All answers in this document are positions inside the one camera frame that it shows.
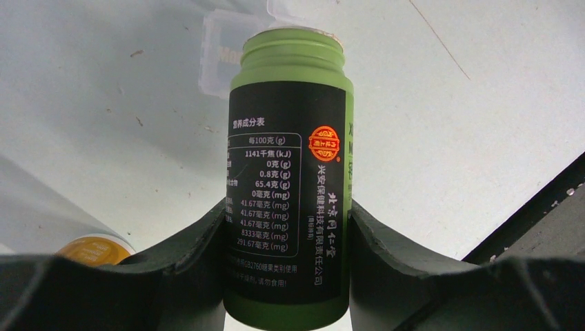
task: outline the black label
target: black label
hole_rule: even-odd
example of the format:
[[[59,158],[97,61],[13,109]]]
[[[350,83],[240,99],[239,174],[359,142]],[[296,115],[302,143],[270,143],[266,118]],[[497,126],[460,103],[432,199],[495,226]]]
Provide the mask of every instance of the black label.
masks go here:
[[[346,93],[277,81],[230,94],[228,285],[266,303],[341,294]]]

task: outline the white background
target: white background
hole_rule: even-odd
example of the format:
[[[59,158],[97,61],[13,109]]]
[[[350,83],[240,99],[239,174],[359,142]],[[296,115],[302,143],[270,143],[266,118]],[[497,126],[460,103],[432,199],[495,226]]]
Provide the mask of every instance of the white background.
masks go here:
[[[272,13],[344,44],[354,198],[460,259],[585,150],[585,2],[414,4]],[[216,9],[274,21],[261,0],[0,0],[0,253],[104,231],[143,250],[224,196],[227,101],[199,87]]]

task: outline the clear plastic container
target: clear plastic container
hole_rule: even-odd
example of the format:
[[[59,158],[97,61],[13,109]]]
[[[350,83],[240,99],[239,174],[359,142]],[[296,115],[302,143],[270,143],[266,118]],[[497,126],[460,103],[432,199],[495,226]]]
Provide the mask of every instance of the clear plastic container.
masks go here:
[[[339,0],[313,0],[307,8],[306,1],[268,0],[266,10],[276,19],[270,27],[308,26],[314,28],[323,14],[335,9]]]
[[[239,60],[246,40],[265,28],[252,15],[214,10],[204,19],[199,88],[222,99],[230,96],[230,82],[239,72]]]

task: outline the nutrition facts table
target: nutrition facts table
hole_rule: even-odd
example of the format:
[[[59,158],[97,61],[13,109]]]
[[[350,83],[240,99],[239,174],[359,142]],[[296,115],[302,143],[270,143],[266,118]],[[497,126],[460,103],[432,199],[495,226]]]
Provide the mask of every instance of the nutrition facts table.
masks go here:
[[[226,220],[235,250],[294,257],[299,250],[302,138],[263,132],[228,137]]]

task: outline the green bottle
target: green bottle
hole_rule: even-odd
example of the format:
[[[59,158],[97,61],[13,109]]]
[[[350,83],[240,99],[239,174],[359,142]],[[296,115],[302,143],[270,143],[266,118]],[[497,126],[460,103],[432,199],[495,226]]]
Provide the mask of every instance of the green bottle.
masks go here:
[[[313,330],[348,309],[353,85],[331,35],[261,32],[232,80],[224,306],[263,330]]]

